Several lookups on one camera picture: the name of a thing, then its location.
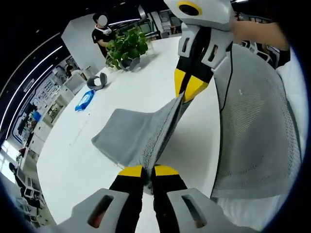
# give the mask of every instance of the plant pot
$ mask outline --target plant pot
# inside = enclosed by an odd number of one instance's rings
[[[120,67],[125,71],[133,71],[136,66],[140,63],[140,57],[132,59],[124,59],[120,61]]]

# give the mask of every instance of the gray mesh panel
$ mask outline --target gray mesh panel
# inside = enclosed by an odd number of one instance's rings
[[[220,109],[230,60],[214,75]],[[257,199],[287,192],[300,151],[281,78],[264,60],[233,45],[233,76],[221,113],[221,150],[212,197]]]

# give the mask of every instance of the ceiling light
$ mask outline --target ceiling light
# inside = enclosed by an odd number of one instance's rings
[[[120,21],[120,22],[116,22],[116,23],[110,23],[109,26],[113,26],[113,25],[120,24],[120,23],[127,23],[127,22],[137,21],[137,20],[140,20],[140,18],[124,20],[124,21]]]
[[[15,75],[16,71],[18,71],[18,69],[24,64],[24,62],[30,58],[31,55],[33,55],[34,52],[36,52],[38,49],[40,49],[44,44],[46,44],[47,42],[49,42],[50,40],[52,40],[53,38],[55,38],[56,36],[60,35],[60,33],[56,33],[55,35],[53,35],[52,37],[50,37],[49,39],[47,39],[46,41],[44,41],[41,45],[39,45],[37,48],[35,48],[31,53],[29,53],[27,55],[27,57],[24,58],[24,60],[15,68],[15,70],[13,71],[13,73],[11,74],[11,76],[9,77],[9,79],[6,81],[5,85],[2,87],[2,90],[0,92],[0,97],[2,96],[2,94],[5,91],[6,86],[8,85],[8,83],[10,82],[11,78]]]
[[[15,118],[15,116],[16,116],[18,110],[19,110],[19,107],[21,106],[21,104],[23,103],[23,101],[25,100],[25,98],[27,97],[28,93],[31,91],[31,89],[34,87],[34,85],[43,77],[43,75],[44,75],[46,72],[48,72],[49,69],[51,69],[52,66],[53,66],[53,65],[50,65],[50,67],[47,68],[47,69],[40,75],[39,78],[37,78],[37,80],[31,85],[31,87],[29,88],[29,90],[26,92],[26,94],[24,95],[23,99],[20,101],[20,103],[19,103],[18,107],[16,108],[16,111],[15,111],[13,117],[12,117],[12,120],[11,120],[11,123],[10,123],[10,125],[9,125],[8,132],[6,133],[5,139],[8,138],[9,132],[10,132],[10,128],[11,128],[11,125],[13,124],[14,118]]]
[[[60,46],[58,47],[57,49],[55,49],[53,52],[51,52],[48,56],[46,56],[41,62],[38,63],[38,65],[36,65],[32,71],[29,72],[29,74],[26,76],[26,78],[21,82],[21,84],[18,86],[18,88],[16,89],[16,91],[14,92],[12,98],[10,99],[10,102],[8,104],[8,106],[6,107],[5,111],[4,111],[4,114],[3,114],[3,117],[2,117],[2,120],[1,120],[1,124],[0,124],[0,131],[1,131],[1,128],[2,128],[2,125],[3,125],[3,121],[4,121],[4,118],[5,118],[5,115],[16,95],[16,93],[18,92],[18,90],[21,88],[21,86],[24,84],[24,82],[26,82],[26,80],[28,79],[28,77],[35,71],[35,69],[38,68],[39,65],[41,65],[45,60],[47,60],[50,56],[52,56],[54,53],[56,53],[58,50],[60,50],[63,46]]]

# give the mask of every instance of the white table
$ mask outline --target white table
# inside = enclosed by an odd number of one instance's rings
[[[121,168],[91,143],[116,108],[154,112],[175,97],[174,70],[179,37],[154,41],[158,56],[138,72],[112,72],[109,87],[97,91],[81,112],[74,107],[88,90],[85,86],[54,125],[37,163],[40,185],[58,224],[72,208],[100,188],[109,188]],[[220,146],[219,105],[214,79],[197,96],[179,121],[158,163],[177,169],[188,187],[210,196]],[[143,195],[136,232],[159,232],[153,197]]]

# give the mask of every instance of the ceiling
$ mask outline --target ceiling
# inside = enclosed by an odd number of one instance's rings
[[[163,0],[54,0],[48,3],[27,1],[26,4],[6,2],[2,11],[7,14],[0,15],[0,119],[17,88],[40,61],[63,46],[38,66],[27,80],[38,78],[50,65],[56,66],[70,55],[60,38],[70,20],[88,14],[105,13],[108,23],[122,21],[133,18],[140,4],[145,12],[168,8]],[[16,93],[7,110],[0,135],[3,135],[11,121],[8,116],[13,115],[25,95],[22,90],[23,88]]]

